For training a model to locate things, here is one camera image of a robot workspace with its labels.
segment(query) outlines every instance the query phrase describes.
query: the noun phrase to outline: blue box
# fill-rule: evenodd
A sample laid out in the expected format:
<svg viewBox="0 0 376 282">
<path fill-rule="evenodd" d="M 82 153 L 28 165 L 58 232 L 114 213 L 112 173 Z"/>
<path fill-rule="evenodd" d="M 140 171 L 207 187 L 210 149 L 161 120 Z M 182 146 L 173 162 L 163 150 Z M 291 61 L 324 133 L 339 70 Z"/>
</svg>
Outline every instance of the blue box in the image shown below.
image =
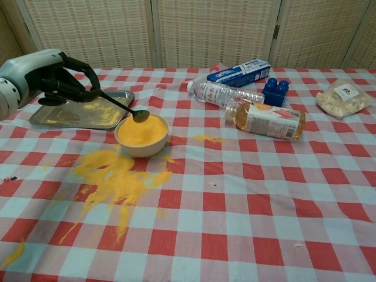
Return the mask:
<svg viewBox="0 0 376 282">
<path fill-rule="evenodd" d="M 242 63 L 239 66 L 220 70 L 207 76 L 207 80 L 226 84 L 232 87 L 242 87 L 269 75 L 270 64 L 261 59 Z"/>
</svg>

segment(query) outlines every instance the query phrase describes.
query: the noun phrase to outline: baking tray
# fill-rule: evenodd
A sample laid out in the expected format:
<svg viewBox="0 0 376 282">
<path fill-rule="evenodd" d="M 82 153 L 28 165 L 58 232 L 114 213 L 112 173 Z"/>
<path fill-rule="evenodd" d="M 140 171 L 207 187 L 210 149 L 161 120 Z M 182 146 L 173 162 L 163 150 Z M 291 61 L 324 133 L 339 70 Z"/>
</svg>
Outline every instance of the baking tray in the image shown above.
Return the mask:
<svg viewBox="0 0 376 282">
<path fill-rule="evenodd" d="M 135 98 L 131 91 L 104 92 L 126 106 Z M 88 103 L 68 101 L 61 106 L 41 106 L 29 121 L 32 125 L 111 130 L 126 114 L 128 111 L 98 97 Z"/>
</svg>

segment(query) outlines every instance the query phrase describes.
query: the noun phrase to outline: spoon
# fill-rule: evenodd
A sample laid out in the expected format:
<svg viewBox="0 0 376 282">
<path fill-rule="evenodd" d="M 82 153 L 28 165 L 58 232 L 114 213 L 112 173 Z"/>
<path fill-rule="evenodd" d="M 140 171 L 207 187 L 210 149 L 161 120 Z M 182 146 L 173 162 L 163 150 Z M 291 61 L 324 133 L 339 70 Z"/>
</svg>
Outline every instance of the spoon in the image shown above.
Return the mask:
<svg viewBox="0 0 376 282">
<path fill-rule="evenodd" d="M 137 123 L 146 121 L 148 119 L 149 115 L 150 115 L 149 111 L 147 111 L 147 110 L 131 110 L 131 109 L 129 109 L 126 105 L 121 104 L 120 102 L 118 102 L 114 98 L 107 95 L 105 92 L 102 92 L 100 94 L 100 97 L 105 98 L 107 101 L 110 101 L 111 103 L 115 104 L 116 106 L 130 112 L 133 116 L 133 120 Z"/>
</svg>

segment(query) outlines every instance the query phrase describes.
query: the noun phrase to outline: snack bag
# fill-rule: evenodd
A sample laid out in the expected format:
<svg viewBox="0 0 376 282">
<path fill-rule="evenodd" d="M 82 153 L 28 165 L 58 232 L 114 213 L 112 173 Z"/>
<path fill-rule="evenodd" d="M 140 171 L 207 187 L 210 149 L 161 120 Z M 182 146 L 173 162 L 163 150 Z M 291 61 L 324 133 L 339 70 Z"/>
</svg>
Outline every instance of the snack bag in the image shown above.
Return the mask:
<svg viewBox="0 0 376 282">
<path fill-rule="evenodd" d="M 323 93 L 317 93 L 316 102 L 329 115 L 341 119 L 368 107 L 371 97 L 358 85 L 337 79 Z"/>
</svg>

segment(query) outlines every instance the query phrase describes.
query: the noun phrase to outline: bowl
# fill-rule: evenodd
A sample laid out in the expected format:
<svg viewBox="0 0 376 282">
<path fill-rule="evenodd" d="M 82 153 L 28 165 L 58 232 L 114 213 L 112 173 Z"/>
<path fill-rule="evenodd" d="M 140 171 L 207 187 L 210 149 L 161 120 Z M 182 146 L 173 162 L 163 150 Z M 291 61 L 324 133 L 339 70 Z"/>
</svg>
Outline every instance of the bowl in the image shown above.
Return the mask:
<svg viewBox="0 0 376 282">
<path fill-rule="evenodd" d="M 125 123 L 126 119 L 123 119 L 116 127 L 115 129 L 115 139 L 118 142 L 118 144 L 121 146 L 121 148 L 128 153 L 129 155 L 133 157 L 150 157 L 158 153 L 162 150 L 162 148 L 165 146 L 167 142 L 167 137 L 169 135 L 169 123 L 166 119 L 164 119 L 161 116 L 150 114 L 151 116 L 155 116 L 160 119 L 160 121 L 163 123 L 164 128 L 166 128 L 166 134 L 158 141 L 148 144 L 148 145 L 140 145 L 140 146 L 130 146 L 127 144 L 122 143 L 118 138 L 118 133 L 120 127 Z"/>
</svg>

